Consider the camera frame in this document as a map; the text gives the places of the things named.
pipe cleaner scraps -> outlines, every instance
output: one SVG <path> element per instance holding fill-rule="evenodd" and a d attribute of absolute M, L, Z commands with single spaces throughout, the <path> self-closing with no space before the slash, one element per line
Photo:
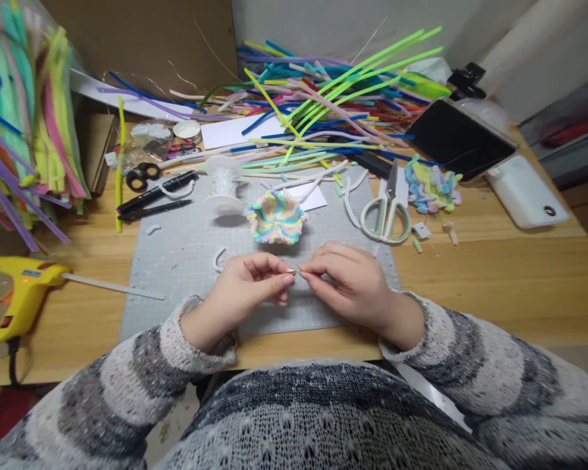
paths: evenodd
<path fill-rule="evenodd" d="M 462 175 L 452 171 L 442 173 L 437 166 L 422 165 L 418 157 L 414 155 L 405 168 L 411 193 L 408 200 L 419 213 L 436 213 L 440 209 L 452 212 L 462 203 L 462 196 L 455 188 Z"/>
<path fill-rule="evenodd" d="M 283 193 L 267 192 L 246 210 L 250 232 L 259 243 L 293 245 L 307 222 L 307 214 L 297 202 Z"/>

white scissors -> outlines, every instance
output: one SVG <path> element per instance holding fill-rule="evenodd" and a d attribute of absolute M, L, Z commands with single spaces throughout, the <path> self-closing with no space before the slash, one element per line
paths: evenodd
<path fill-rule="evenodd" d="M 388 243 L 389 245 L 404 242 L 412 229 L 412 220 L 410 219 L 410 214 L 407 212 L 407 208 L 396 199 L 398 178 L 399 165 L 398 161 L 394 160 L 392 170 L 390 171 L 390 177 L 387 180 L 387 190 L 385 191 L 385 195 L 370 201 L 366 207 L 364 207 L 359 218 L 361 230 L 368 237 L 373 240 L 378 240 L 379 242 Z M 366 216 L 377 205 L 379 206 L 377 222 L 375 228 L 372 229 L 366 225 Z M 398 238 L 392 238 L 392 229 L 394 228 L 394 222 L 397 218 L 397 211 L 400 213 L 400 217 L 403 220 L 403 233 Z"/>

rainbow pipe cleaner flower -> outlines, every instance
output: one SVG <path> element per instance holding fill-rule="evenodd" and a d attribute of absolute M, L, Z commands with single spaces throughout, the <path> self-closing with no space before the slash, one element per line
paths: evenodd
<path fill-rule="evenodd" d="M 250 232 L 259 243 L 293 245 L 301 237 L 307 214 L 283 193 L 267 192 L 246 210 Z"/>

phone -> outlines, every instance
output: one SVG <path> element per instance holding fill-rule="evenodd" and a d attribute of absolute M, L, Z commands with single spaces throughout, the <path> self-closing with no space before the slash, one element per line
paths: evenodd
<path fill-rule="evenodd" d="M 407 141 L 410 147 L 445 170 L 461 173 L 464 182 L 503 163 L 519 148 L 510 137 L 448 99 L 430 103 L 405 134 L 414 136 Z"/>

knit sweater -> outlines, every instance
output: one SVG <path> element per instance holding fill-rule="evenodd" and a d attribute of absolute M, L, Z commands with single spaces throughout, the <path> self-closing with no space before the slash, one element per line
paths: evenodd
<path fill-rule="evenodd" d="M 425 335 L 380 340 L 451 398 L 468 433 L 398 373 L 313 360 L 241 373 L 205 399 L 163 469 L 588 468 L 588 375 L 492 324 L 411 294 Z M 205 354 L 180 315 L 137 334 L 58 385 L 0 440 L 0 468 L 145 468 L 145 438 L 189 382 L 235 361 Z"/>

